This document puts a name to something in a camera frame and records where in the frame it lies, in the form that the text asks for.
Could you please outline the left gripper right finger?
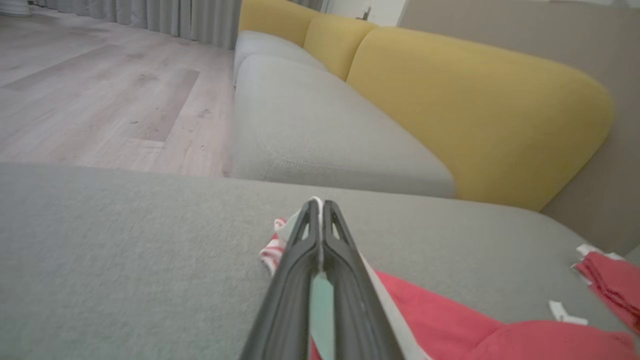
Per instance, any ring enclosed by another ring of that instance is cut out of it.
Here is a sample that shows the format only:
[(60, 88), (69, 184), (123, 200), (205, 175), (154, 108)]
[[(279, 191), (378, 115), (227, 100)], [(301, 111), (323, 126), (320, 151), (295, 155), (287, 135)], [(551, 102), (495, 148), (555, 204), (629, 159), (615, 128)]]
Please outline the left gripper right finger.
[(322, 210), (323, 267), (333, 285), (336, 360), (403, 360), (400, 343), (338, 203)]

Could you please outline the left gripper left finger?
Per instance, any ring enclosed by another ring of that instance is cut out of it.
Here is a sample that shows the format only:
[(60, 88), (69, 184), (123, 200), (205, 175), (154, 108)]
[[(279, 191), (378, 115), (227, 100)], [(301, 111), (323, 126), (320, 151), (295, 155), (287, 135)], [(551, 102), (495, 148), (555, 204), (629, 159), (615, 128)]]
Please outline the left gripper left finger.
[(318, 271), (318, 201), (302, 205), (246, 343), (242, 360), (306, 360), (310, 297)]

